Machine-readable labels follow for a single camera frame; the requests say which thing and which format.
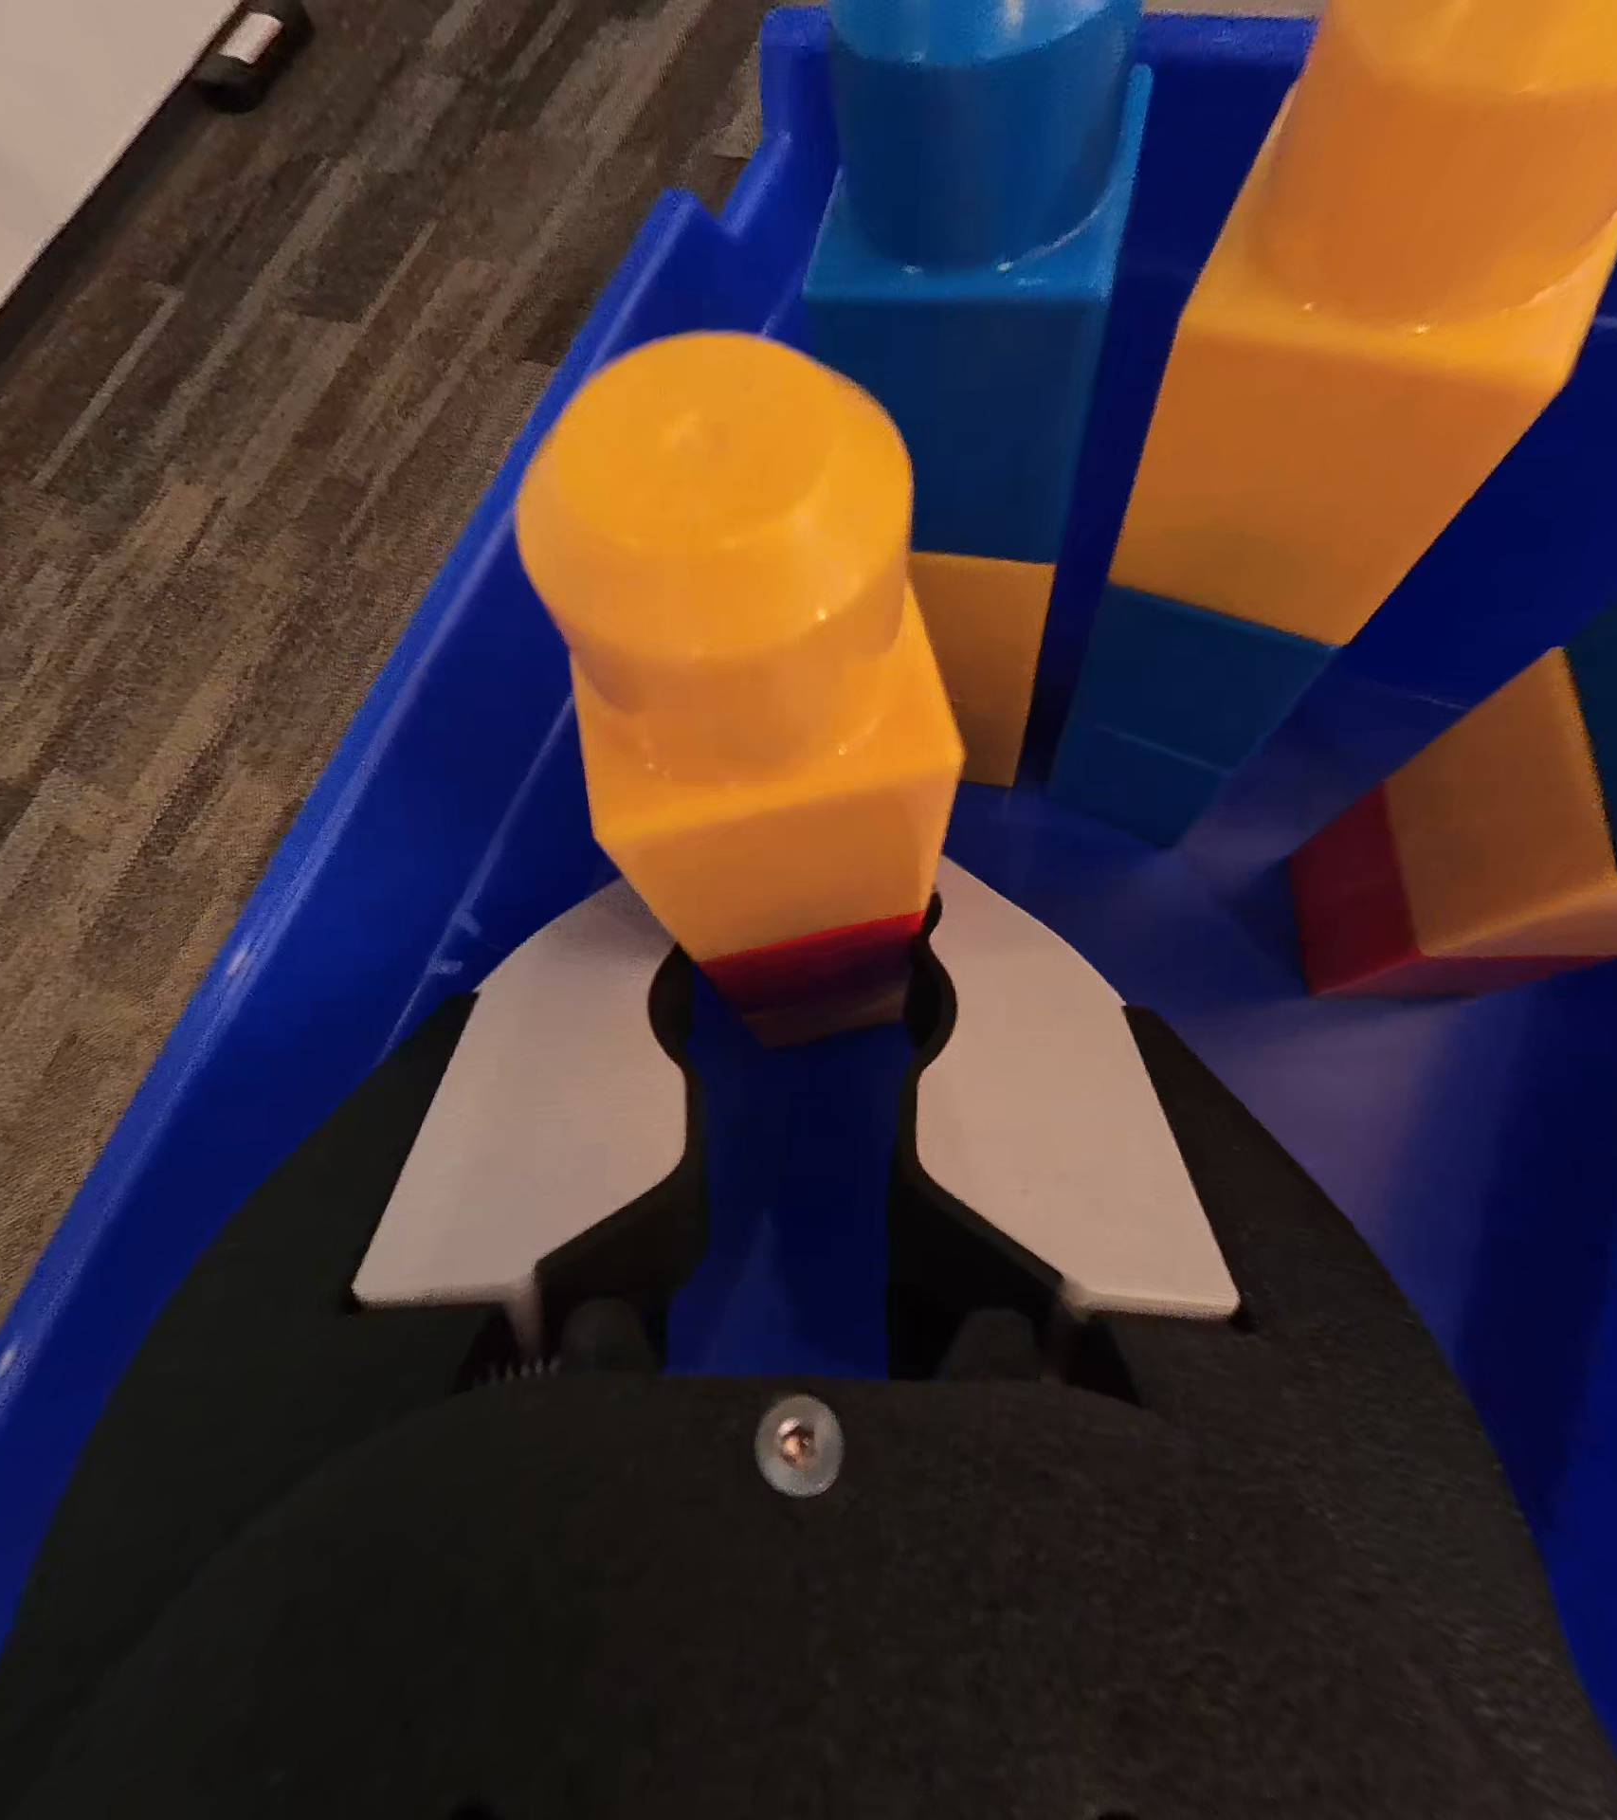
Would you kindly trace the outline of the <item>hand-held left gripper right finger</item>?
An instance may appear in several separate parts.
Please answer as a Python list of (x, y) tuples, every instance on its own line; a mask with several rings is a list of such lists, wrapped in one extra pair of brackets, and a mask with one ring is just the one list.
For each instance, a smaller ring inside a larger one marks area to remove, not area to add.
[(915, 1164), (1069, 1313), (1236, 1313), (1124, 997), (957, 860), (938, 860), (934, 885), (932, 961), (955, 1014), (915, 1084)]

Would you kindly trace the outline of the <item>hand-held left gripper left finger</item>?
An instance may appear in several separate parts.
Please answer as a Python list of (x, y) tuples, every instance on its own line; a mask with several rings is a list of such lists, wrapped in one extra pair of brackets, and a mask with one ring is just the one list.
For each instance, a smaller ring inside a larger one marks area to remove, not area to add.
[(661, 1311), (709, 1236), (694, 966), (614, 879), (483, 980), (350, 1291)]

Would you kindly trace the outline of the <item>red toy block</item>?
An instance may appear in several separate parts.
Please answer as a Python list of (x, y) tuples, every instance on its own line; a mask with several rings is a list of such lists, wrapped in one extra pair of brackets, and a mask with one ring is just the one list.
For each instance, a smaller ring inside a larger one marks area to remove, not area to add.
[(1384, 786), (1376, 784), (1293, 855), (1300, 970), (1312, 995), (1482, 995), (1607, 961), (1423, 955), (1412, 932)]
[(824, 927), (768, 946), (697, 959), (696, 966), (741, 1027), (768, 1048), (898, 1021), (931, 911)]

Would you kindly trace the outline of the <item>blue plastic bin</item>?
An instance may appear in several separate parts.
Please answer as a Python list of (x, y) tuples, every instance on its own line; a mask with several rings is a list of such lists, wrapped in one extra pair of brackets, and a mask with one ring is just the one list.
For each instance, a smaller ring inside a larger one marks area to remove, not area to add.
[[(807, 238), (811, 128), (823, 127), (817, 24), (760, 26), (754, 3), (709, 3), (656, 64), (641, 51), (680, 3), (576, 3), (521, 24), (517, 3), (483, 3), (438, 37), (424, 7), (366, 36), (373, 70), (309, 75), (271, 128), (241, 138), (242, 219), (349, 227), (369, 284), (356, 312), (311, 303), (305, 322), (358, 329), (352, 358), (379, 354), (366, 326), (402, 327), (430, 305), (428, 250), (453, 248), (457, 170), (481, 200), (531, 204), (544, 225), (572, 200), (561, 248), (586, 225), (582, 293), (555, 307), (532, 282), (481, 350), (496, 354), (502, 426), (438, 472), (405, 466), (381, 485), (381, 532), (404, 555), (330, 555), (354, 511), (349, 481), (388, 453), (402, 409), (354, 407), (311, 428), (284, 458), (284, 508), (248, 557), (206, 536), (229, 508), (178, 515), (172, 460), (136, 521), (98, 519), (95, 582), (74, 580), (36, 536), (72, 521), (74, 496), (9, 494), (23, 528), (2, 557), (0, 604), (38, 654), (72, 671), (106, 650), (150, 655), (201, 633), (214, 655), (292, 682), (244, 686), (208, 716), (184, 775), (112, 873), (57, 908), (38, 889), (76, 856), (72, 813), (98, 779), (49, 771), (0, 845), (0, 1091), (38, 1124), (38, 1156), (68, 1200), (30, 1277), (0, 1319), (0, 1656), (72, 1461), (123, 1359), (180, 1262), (223, 1224), (254, 1181), (318, 1124), (426, 1004), (457, 982), (466, 947), (504, 936), (459, 921), (493, 870), (502, 930), (519, 930), (582, 889), (578, 779), (555, 779), (548, 627), (487, 570), (515, 462), (506, 434), (570, 373), (529, 360), (532, 320), (572, 329), (582, 354), (635, 327), (680, 327), (684, 305), (779, 305), (783, 238)], [(1617, 1742), (1617, 964), (1475, 1004), (1295, 1006), (1277, 936), (1213, 909), (1213, 883), (1160, 862), (1143, 902), (1114, 881), (1139, 872), (1105, 830), (1042, 801), (963, 803), (959, 855), (980, 875), (1056, 911), (1094, 955), (1137, 983), (1196, 1052), (1353, 1217), (1454, 1357), (1505, 1448), (1586, 1685)], [(64, 1158), (93, 1162), (83, 1184)]]

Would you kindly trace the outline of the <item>yellow toy block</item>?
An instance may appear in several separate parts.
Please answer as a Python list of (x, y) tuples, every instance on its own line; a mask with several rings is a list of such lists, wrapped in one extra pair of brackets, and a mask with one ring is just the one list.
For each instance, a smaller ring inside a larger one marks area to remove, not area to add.
[(1617, 855), (1562, 648), (1420, 748), (1384, 796), (1423, 955), (1617, 957)]
[(1617, 1), (1325, 3), (1109, 580), (1350, 642), (1564, 390), (1615, 263)]
[(963, 741), (912, 587), (912, 456), (855, 381), (692, 329), (593, 373), (515, 500), (599, 847), (703, 964), (904, 934)]
[(1052, 561), (910, 555), (910, 583), (955, 718), (967, 782), (1016, 782), (1054, 580)]

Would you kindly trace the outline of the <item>blue toy block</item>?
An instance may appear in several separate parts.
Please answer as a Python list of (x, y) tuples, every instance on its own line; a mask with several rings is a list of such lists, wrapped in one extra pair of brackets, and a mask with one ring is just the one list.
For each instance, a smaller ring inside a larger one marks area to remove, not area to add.
[(1056, 564), (1152, 70), (1133, 1), (828, 3), (805, 346), (896, 422), (921, 553)]
[(1173, 847), (1336, 655), (1276, 625), (1107, 582), (1046, 794)]

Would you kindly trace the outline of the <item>small black object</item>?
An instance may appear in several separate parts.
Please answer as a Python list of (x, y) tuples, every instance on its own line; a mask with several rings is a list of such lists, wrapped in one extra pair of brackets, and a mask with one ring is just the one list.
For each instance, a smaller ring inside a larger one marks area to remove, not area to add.
[(303, 1), (237, 3), (189, 72), (189, 87), (214, 109), (244, 115), (271, 94), (275, 81), (316, 28)]

